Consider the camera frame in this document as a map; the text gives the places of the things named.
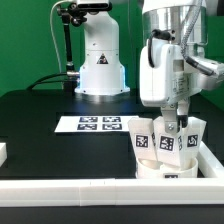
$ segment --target black cable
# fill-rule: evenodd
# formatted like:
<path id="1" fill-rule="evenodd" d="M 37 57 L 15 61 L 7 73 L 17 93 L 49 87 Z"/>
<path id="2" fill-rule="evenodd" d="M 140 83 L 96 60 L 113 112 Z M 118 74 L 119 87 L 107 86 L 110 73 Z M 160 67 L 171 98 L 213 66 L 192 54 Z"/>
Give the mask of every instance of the black cable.
<path id="1" fill-rule="evenodd" d="M 32 85 L 32 88 L 31 87 L 30 89 L 27 88 L 27 90 L 32 90 L 37 85 L 57 83 L 57 82 L 74 82 L 74 80 L 55 80 L 55 81 L 35 82 L 35 84 Z"/>
<path id="2" fill-rule="evenodd" d="M 38 79 L 36 82 L 34 82 L 33 84 L 31 84 L 30 86 L 28 86 L 26 88 L 26 90 L 32 90 L 36 85 L 39 85 L 42 81 L 47 80 L 47 79 L 51 79 L 51 78 L 55 78 L 55 77 L 59 77 L 59 76 L 67 76 L 67 73 L 59 73 L 59 74 L 52 74 L 52 75 L 48 75 L 45 76 L 43 78 Z"/>
<path id="3" fill-rule="evenodd" d="M 159 30 L 159 29 L 155 29 L 151 32 L 151 35 L 148 39 L 148 61 L 149 61 L 149 65 L 154 68 L 155 64 L 153 62 L 152 59 L 152 41 L 153 38 L 157 38 L 160 40 L 172 40 L 171 34 L 167 31 L 167 30 Z"/>
<path id="4" fill-rule="evenodd" d="M 152 59 L 152 40 L 155 37 L 155 35 L 156 35 L 156 32 L 155 32 L 155 30 L 153 30 L 149 39 L 148 39 L 148 60 L 149 60 L 149 65 L 152 68 L 155 67 L 155 64 L 154 64 L 153 59 Z"/>

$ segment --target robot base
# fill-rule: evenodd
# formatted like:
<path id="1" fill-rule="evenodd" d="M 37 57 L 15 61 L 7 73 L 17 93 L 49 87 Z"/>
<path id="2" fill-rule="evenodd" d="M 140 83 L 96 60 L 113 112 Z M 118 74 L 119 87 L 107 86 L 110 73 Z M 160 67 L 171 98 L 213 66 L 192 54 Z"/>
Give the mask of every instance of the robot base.
<path id="1" fill-rule="evenodd" d="M 129 88 L 115 95 L 90 95 L 90 94 L 75 92 L 75 97 L 77 99 L 86 100 L 86 101 L 95 102 L 95 103 L 119 101 L 119 100 L 126 99 L 129 96 L 130 96 Z"/>

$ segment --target black table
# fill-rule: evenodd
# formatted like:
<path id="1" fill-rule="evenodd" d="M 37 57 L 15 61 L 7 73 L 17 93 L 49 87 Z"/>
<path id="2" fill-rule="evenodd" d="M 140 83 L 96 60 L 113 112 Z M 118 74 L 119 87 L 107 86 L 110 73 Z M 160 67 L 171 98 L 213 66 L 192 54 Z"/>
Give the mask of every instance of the black table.
<path id="1" fill-rule="evenodd" d="M 135 178 L 128 132 L 55 134 L 62 115 L 138 115 L 155 119 L 133 91 L 125 100 L 96 104 L 60 90 L 13 91 L 0 98 L 0 141 L 8 159 L 0 179 Z M 208 122 L 203 141 L 222 162 L 224 112 L 200 95 L 190 115 Z M 224 206 L 98 206 L 0 208 L 4 223 L 221 223 Z"/>

